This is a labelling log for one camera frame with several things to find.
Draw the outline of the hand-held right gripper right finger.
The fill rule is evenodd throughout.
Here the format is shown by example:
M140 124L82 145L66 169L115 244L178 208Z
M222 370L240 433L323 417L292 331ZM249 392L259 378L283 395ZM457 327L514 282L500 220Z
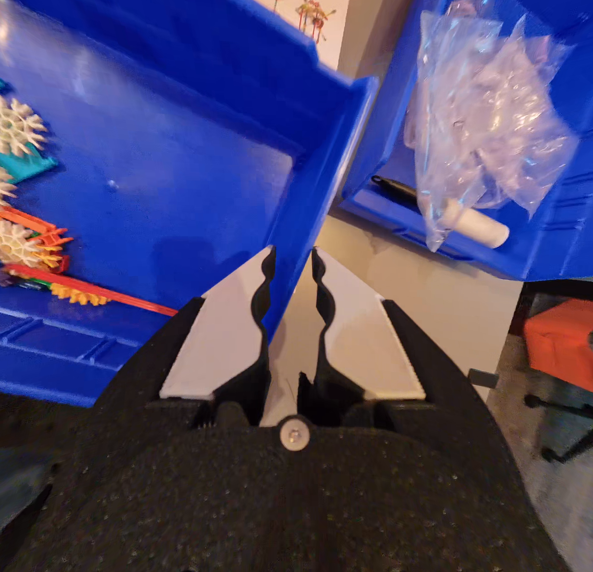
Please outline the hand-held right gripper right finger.
M311 265L324 326L314 378L300 374L299 415L316 425L342 425L352 409L424 401L386 299L320 247Z

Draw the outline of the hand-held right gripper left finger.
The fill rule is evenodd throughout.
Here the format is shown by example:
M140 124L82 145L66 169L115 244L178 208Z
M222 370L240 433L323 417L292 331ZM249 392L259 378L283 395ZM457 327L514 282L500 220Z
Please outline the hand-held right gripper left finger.
M205 292L197 316L159 391L160 399L241 406L259 425L271 384L263 318L271 306L276 248L264 247Z

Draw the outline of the large blue plastic bin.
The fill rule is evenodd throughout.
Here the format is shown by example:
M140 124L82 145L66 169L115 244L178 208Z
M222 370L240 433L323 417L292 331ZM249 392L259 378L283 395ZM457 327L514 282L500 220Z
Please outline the large blue plastic bin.
M58 161L17 207L74 278L181 309L274 245L269 339L378 88L253 0L1 0L1 78Z

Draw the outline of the pile of plastic construction pieces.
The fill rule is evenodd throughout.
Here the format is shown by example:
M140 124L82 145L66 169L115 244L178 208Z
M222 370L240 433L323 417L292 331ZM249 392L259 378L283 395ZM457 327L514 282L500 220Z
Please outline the pile of plastic construction pieces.
M1 288L48 291L83 307L117 302L174 316L175 309L69 276L65 247L73 238L67 228L13 206L19 183L47 173L57 162L41 154L48 132L44 120L29 105L14 97L7 99L7 88L1 81Z

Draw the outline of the black marker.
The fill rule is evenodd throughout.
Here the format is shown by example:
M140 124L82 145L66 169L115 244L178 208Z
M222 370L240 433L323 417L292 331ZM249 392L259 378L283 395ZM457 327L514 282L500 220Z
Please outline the black marker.
M381 176L372 176L371 181L392 201L400 205L418 205L416 190L411 186Z

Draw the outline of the small blue plastic bin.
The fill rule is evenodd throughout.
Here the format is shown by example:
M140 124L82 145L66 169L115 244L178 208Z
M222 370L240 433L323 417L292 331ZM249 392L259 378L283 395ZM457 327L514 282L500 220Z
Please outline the small blue plastic bin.
M340 208L521 282L592 276L592 0L413 0Z

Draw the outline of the white cylinder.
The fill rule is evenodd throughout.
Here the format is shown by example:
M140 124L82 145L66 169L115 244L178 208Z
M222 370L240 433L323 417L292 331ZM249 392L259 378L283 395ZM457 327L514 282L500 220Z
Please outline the white cylinder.
M457 232L490 249L503 245L510 234L506 225L450 198L445 204L442 223L445 229Z

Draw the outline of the clear plastic bag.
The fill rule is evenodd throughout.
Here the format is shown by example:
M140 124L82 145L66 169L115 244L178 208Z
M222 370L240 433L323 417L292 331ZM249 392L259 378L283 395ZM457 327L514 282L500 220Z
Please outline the clear plastic bag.
M575 45L529 35L530 13L504 36L499 7L510 3L453 0L442 14L420 14L404 144L432 252L453 232L442 223L447 199L478 212L513 202L531 219L576 152L551 96Z

